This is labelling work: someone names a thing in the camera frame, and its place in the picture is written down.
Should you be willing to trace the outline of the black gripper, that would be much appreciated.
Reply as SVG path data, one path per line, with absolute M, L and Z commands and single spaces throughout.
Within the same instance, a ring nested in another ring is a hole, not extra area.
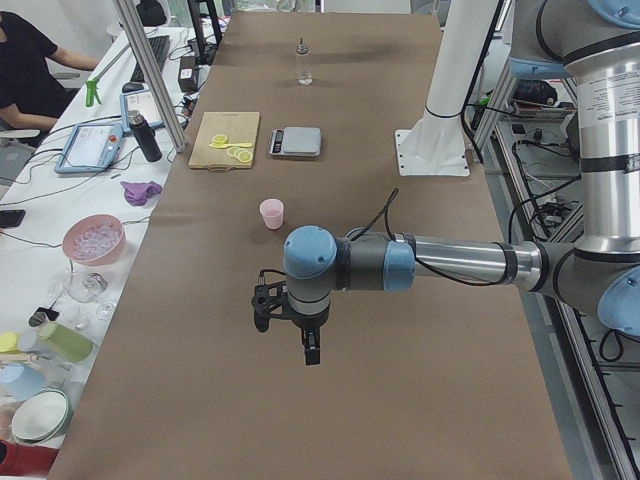
M 320 327 L 317 324 L 300 327 L 301 342 L 304 347 L 305 365 L 320 364 Z

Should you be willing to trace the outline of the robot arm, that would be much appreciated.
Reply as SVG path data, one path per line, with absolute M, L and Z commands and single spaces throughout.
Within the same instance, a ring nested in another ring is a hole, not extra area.
M 577 83 L 583 233 L 573 244 L 481 243 L 364 228 L 337 238 L 317 226 L 284 244 L 283 313 L 320 361 L 320 329 L 335 290 L 404 291 L 418 275 L 470 286 L 513 284 L 556 298 L 609 328 L 639 332 L 639 5 L 520 1 L 513 62 L 558 65 Z

